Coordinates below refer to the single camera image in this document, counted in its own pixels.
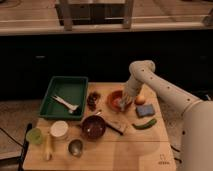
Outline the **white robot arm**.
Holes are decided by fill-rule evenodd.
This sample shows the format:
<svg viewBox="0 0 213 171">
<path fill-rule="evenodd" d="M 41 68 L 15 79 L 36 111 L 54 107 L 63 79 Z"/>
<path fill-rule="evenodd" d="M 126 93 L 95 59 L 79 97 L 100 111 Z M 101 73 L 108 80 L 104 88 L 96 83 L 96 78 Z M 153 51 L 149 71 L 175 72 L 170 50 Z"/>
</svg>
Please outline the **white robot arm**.
<svg viewBox="0 0 213 171">
<path fill-rule="evenodd" d="M 132 62 L 129 72 L 124 101 L 136 97 L 146 84 L 183 116 L 178 171 L 213 171 L 213 101 L 204 101 L 157 76 L 151 60 Z"/>
</svg>

